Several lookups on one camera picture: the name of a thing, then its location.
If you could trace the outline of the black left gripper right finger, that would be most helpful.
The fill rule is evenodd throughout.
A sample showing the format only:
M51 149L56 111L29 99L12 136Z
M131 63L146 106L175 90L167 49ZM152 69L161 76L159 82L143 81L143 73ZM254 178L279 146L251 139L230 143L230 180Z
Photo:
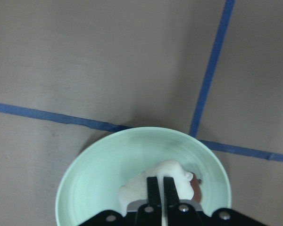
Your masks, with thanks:
M172 177L164 177L164 201L165 207L175 207L179 204L175 181Z

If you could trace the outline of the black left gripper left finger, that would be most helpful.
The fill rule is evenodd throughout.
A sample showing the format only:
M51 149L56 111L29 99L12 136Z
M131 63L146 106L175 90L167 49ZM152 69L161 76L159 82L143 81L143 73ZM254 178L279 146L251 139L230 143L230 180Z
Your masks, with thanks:
M147 196L149 205L161 207L161 198L157 177L147 177Z

